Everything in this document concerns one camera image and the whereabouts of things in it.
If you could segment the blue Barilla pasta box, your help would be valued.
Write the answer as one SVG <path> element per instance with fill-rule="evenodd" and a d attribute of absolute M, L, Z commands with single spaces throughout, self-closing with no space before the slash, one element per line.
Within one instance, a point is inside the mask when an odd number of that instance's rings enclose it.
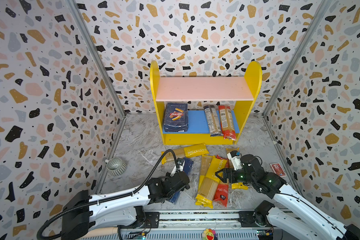
<path fill-rule="evenodd" d="M 163 128 L 167 133 L 184 133 L 188 131 L 188 104 L 167 103 Z"/>

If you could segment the dark label spaghetti bag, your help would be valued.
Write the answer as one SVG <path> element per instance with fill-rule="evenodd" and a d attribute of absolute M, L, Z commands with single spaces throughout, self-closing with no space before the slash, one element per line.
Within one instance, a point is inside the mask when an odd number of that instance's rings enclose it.
<path fill-rule="evenodd" d="M 213 105 L 204 106 L 204 112 L 207 119 L 208 128 L 210 131 L 211 137 L 222 136 L 222 130 L 220 127 L 220 122 L 217 114 L 217 110 Z"/>

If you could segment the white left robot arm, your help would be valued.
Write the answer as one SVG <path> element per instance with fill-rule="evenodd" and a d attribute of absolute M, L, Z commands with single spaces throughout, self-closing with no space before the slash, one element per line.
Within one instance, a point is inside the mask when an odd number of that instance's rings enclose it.
<path fill-rule="evenodd" d="M 190 179 L 185 172 L 167 173 L 161 178 L 151 178 L 139 189 L 90 195 L 87 190 L 77 193 L 63 208 L 61 238 L 76 240 L 88 232 L 108 227 L 137 228 L 145 220 L 144 206 L 164 203 L 175 193 L 189 189 Z"/>

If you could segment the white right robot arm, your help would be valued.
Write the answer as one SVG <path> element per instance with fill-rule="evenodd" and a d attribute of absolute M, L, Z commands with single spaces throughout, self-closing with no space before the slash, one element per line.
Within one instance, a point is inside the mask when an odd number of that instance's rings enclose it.
<path fill-rule="evenodd" d="M 346 226 L 314 206 L 293 189 L 282 177 L 266 172 L 260 158 L 242 156 L 237 151 L 228 154 L 233 168 L 215 172 L 223 183 L 253 187 L 258 193 L 268 196 L 288 208 L 295 218 L 285 214 L 273 203 L 261 202 L 255 208 L 251 220 L 259 227 L 277 227 L 299 240 L 360 240 L 360 229 Z"/>

